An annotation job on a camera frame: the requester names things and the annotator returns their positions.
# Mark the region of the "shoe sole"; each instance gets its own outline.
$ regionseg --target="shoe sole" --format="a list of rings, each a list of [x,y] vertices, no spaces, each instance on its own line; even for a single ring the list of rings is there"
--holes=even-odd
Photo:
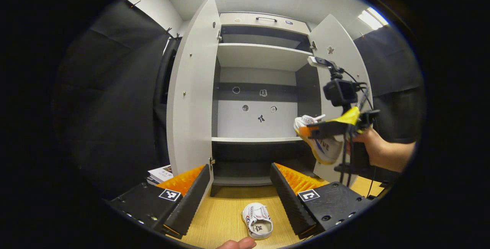
[[[249,207],[250,207],[252,204],[255,204],[255,203],[250,203],[250,204],[248,204],[248,205],[245,207],[245,209],[243,209],[243,211],[242,211],[242,220],[243,220],[243,222],[245,222],[245,226],[247,227],[247,230],[248,230],[248,225],[247,225],[247,221],[245,220],[245,216],[243,215],[243,212],[245,212],[245,210],[247,210],[247,209],[248,209],[248,208],[249,208]],[[250,236],[250,233],[248,233],[248,236],[249,236],[249,237],[251,237],[251,238],[253,238],[254,240],[263,240],[263,239],[266,239],[266,238],[270,237],[271,235],[268,235],[267,237],[265,237],[265,238],[261,238],[261,239],[254,238],[254,237]]]

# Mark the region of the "handle grip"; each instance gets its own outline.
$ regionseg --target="handle grip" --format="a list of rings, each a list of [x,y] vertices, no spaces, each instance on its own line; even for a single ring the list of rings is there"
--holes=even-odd
[[[275,18],[269,18],[269,17],[255,17],[255,20],[259,20],[259,18],[271,19],[271,20],[274,20],[274,22],[277,22],[277,19],[275,19]]]

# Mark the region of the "white wardrobe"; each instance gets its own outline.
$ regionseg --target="white wardrobe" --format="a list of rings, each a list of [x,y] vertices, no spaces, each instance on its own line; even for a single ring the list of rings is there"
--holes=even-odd
[[[309,66],[308,56],[336,62],[370,86],[361,55],[332,15],[310,30],[277,15],[219,14],[215,0],[205,0],[189,22],[170,75],[167,142],[174,174],[212,164],[208,188],[267,185],[271,162],[282,154],[294,162],[310,153],[296,137],[294,118],[336,118],[342,108],[322,91],[329,71]],[[313,174],[338,181],[336,164],[313,162]]]

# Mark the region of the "door hinge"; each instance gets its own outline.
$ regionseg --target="door hinge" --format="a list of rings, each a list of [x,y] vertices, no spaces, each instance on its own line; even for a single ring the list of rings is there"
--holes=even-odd
[[[315,41],[312,41],[311,42],[310,49],[313,49],[313,50],[316,50],[317,49],[317,45],[316,45]]]
[[[213,164],[216,163],[216,160],[213,158],[213,156],[209,157],[209,170],[213,171]]]

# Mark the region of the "white shelf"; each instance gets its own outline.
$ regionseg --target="white shelf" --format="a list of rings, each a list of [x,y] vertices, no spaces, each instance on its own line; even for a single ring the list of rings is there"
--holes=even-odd
[[[301,141],[301,137],[280,137],[280,138],[224,138],[212,137],[211,141],[218,144],[285,144]]]
[[[298,71],[312,53],[259,44],[220,43],[217,58],[221,67],[246,67]]]

